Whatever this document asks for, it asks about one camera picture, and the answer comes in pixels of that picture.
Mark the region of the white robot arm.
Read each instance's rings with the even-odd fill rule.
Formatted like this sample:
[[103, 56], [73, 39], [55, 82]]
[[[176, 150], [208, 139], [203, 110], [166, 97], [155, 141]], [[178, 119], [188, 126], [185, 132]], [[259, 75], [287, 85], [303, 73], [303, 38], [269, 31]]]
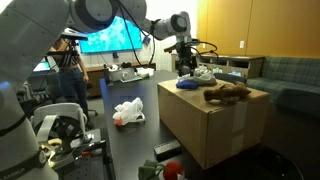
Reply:
[[146, 17], [146, 0], [0, 0], [0, 180], [58, 180], [17, 93], [67, 28], [95, 33], [121, 17], [157, 40], [191, 40], [185, 11]]

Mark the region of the white robot base unit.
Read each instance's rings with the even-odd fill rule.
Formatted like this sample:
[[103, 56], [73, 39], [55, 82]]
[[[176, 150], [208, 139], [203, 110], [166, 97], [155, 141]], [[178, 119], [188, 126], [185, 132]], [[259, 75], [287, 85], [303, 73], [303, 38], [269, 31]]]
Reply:
[[74, 151], [89, 144], [87, 116], [76, 103], [56, 103], [37, 108], [31, 123], [37, 141], [50, 161], [66, 159]]

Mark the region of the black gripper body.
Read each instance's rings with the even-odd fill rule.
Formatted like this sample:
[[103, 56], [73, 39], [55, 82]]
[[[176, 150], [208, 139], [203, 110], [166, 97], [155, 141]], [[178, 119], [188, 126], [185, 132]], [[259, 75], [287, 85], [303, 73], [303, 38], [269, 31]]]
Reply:
[[172, 46], [164, 49], [165, 52], [171, 53], [173, 50], [177, 51], [178, 63], [176, 68], [179, 75], [193, 75], [197, 67], [196, 57], [192, 54], [192, 42], [178, 42]]

